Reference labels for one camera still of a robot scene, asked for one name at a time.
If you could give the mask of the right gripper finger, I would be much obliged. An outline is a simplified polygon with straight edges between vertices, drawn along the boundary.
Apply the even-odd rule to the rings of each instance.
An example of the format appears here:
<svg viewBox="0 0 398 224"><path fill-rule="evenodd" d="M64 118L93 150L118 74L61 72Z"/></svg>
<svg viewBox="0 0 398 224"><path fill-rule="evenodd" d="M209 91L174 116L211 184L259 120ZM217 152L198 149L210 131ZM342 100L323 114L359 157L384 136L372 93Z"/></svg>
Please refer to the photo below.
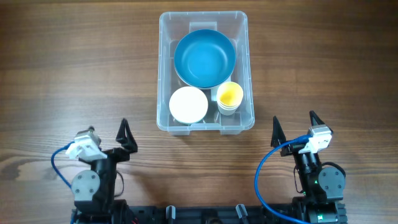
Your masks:
<svg viewBox="0 0 398 224"><path fill-rule="evenodd" d="M277 116L273 117L273 130L272 130L272 137L271 137L271 147L275 148L280 146L281 144L285 143L286 136L283 132L282 126L280 125Z"/></svg>
<svg viewBox="0 0 398 224"><path fill-rule="evenodd" d="M331 133L333 133L333 130L332 130L329 126L327 126L327 125L319 118L319 116L316 114L316 112L314 112L314 110L311 110L311 111L309 112L309 115L310 115L310 122L311 122L311 125L312 125L312 126L321 126L321 125L324 125L324 126L326 126L326 127L329 128L329 130L331 131Z"/></svg>

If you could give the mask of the yellow cup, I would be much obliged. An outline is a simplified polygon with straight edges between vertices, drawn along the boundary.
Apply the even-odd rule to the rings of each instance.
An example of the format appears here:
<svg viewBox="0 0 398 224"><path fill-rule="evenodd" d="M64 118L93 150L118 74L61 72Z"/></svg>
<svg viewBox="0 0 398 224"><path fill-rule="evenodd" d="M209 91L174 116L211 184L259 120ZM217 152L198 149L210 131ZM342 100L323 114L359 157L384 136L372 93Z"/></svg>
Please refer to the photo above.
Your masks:
<svg viewBox="0 0 398 224"><path fill-rule="evenodd" d="M236 82L225 82L218 87L216 100L225 108L237 108L243 100L243 88Z"/></svg>

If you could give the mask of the pink bowl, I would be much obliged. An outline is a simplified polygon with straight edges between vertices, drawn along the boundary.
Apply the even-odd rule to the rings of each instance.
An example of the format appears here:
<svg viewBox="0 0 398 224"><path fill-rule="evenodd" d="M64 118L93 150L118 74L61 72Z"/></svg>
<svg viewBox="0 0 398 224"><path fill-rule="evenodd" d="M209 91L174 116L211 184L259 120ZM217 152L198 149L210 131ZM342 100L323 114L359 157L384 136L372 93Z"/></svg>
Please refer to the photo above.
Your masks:
<svg viewBox="0 0 398 224"><path fill-rule="evenodd" d="M208 111L208 100L200 89L185 86L176 90L169 101L171 115L178 121L192 123L202 120Z"/></svg>

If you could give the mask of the dark blue bowl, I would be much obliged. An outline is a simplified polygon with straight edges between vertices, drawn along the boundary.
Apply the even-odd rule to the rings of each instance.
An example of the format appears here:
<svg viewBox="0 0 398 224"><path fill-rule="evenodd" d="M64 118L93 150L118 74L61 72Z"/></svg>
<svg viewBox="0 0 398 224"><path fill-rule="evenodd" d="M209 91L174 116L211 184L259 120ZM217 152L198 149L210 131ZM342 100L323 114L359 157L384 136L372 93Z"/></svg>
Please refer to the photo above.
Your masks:
<svg viewBox="0 0 398 224"><path fill-rule="evenodd" d="M183 37L174 52L175 71L233 73L236 51L224 34L211 29L195 30Z"/></svg>

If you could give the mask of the light blue bowl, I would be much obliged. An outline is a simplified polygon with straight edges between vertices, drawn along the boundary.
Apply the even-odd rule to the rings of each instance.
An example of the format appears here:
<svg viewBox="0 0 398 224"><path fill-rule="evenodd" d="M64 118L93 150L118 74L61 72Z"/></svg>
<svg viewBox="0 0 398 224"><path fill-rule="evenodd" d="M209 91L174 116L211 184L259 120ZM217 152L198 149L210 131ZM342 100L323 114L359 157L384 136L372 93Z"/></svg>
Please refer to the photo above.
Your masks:
<svg viewBox="0 0 398 224"><path fill-rule="evenodd" d="M176 124L176 125L186 125L186 126L189 126L189 125L192 125L192 124L200 124L200 123L203 123L203 120L199 120L199 121L197 121L197 122L192 122L192 123L185 123L185 122L182 122L182 121L178 121L178 120L174 120L174 123Z"/></svg>

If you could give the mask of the pink cup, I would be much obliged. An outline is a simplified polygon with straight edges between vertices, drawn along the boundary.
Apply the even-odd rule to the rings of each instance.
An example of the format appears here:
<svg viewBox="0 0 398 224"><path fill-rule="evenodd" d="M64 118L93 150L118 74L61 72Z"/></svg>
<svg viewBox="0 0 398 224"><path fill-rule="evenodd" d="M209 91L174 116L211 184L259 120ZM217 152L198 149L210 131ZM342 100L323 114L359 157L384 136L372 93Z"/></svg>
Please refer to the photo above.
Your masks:
<svg viewBox="0 0 398 224"><path fill-rule="evenodd" d="M239 105L237 106L225 106L221 103L218 103L218 110L221 114L225 116L230 116L236 112L236 110L239 108Z"/></svg>

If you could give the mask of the cream plate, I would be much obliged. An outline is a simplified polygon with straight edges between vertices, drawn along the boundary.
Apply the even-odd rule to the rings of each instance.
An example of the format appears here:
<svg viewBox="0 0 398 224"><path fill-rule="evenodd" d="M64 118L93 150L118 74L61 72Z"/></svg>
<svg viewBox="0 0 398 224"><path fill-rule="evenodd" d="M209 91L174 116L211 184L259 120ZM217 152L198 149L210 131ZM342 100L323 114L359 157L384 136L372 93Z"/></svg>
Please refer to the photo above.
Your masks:
<svg viewBox="0 0 398 224"><path fill-rule="evenodd" d="M210 89L232 77L232 73L205 73L205 72L177 72L177 76L182 83L199 89Z"/></svg>

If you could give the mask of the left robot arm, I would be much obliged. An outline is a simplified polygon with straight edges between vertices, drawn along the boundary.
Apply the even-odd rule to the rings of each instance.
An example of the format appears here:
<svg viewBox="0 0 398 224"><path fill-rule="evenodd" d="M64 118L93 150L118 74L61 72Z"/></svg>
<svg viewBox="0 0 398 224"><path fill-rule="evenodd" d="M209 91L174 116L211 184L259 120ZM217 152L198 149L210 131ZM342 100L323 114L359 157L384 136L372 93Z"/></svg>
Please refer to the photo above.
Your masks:
<svg viewBox="0 0 398 224"><path fill-rule="evenodd" d="M71 159L90 165L89 170L79 172L72 180L76 210L72 213L72 223L138 223L134 212L115 193L116 178L119 175L117 164L126 162L132 153L137 152L127 119L122 119L116 135L119 147L109 150L100 148L101 139L94 127L80 131L74 138L66 154Z"/></svg>

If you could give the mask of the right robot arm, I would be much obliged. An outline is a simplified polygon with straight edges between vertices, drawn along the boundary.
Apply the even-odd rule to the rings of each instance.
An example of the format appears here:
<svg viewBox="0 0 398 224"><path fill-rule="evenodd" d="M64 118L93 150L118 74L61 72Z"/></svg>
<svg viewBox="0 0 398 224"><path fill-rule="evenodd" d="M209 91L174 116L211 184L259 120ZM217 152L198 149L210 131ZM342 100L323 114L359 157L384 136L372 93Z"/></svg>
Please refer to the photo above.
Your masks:
<svg viewBox="0 0 398 224"><path fill-rule="evenodd" d="M341 203L346 173L333 162L322 163L318 155L329 146L333 130L314 111L310 112L310 121L308 141L291 143L280 152L282 157L294 157L294 173L302 186L302 196L292 199L287 214L308 223L347 223L345 205Z"/></svg>

